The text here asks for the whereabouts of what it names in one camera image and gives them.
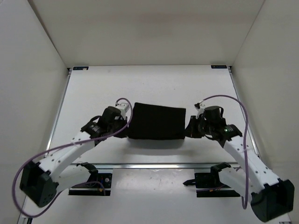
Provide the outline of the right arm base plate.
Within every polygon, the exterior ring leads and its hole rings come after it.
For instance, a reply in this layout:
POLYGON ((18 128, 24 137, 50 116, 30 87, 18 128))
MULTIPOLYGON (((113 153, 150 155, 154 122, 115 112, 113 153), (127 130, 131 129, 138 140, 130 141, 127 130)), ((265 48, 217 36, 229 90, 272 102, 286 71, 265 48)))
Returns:
POLYGON ((194 178, 186 180, 183 185, 195 186, 197 198, 240 197, 229 186, 218 182, 211 173, 195 173, 194 178))

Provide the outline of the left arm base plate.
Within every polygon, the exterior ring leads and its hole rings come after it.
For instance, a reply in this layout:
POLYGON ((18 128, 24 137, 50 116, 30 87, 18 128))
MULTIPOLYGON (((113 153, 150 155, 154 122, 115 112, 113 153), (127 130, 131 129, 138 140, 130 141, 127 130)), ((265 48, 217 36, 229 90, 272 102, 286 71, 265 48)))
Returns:
POLYGON ((97 177, 89 178, 88 182, 70 188, 70 196, 110 196, 112 187, 112 172, 98 173, 97 177))

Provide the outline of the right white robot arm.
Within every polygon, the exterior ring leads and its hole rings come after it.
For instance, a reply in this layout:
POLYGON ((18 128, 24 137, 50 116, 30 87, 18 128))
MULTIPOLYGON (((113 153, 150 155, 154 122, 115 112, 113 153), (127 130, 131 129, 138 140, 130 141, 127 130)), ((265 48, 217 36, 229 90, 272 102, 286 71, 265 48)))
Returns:
POLYGON ((248 150, 241 131, 227 124, 220 106, 195 104, 197 115, 191 116, 185 130, 190 138, 206 137, 214 140, 229 153, 241 171, 227 162, 211 166, 207 182, 215 187, 226 185, 250 204, 255 216, 268 222, 293 210, 295 187, 290 180, 282 180, 255 154, 248 150))

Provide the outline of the black skirt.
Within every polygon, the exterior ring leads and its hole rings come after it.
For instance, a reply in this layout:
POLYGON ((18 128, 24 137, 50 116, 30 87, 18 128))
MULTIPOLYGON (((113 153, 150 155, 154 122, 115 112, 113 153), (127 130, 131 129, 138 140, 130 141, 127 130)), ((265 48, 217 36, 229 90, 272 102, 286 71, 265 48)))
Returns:
POLYGON ((135 140, 183 140, 185 108, 135 103, 128 137, 135 140))

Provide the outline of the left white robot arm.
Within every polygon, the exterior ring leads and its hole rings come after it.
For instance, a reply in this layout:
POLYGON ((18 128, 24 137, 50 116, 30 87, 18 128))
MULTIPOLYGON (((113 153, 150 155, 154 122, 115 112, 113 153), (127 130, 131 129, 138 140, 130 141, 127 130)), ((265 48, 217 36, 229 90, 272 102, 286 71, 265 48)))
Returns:
POLYGON ((82 183, 94 185, 98 179, 94 165, 88 162, 70 165, 100 142, 121 133, 128 126, 126 113, 131 111, 129 103, 109 106, 101 116, 90 119, 67 146, 51 151, 37 162, 29 161, 22 171, 20 189, 42 208, 67 188, 82 183))

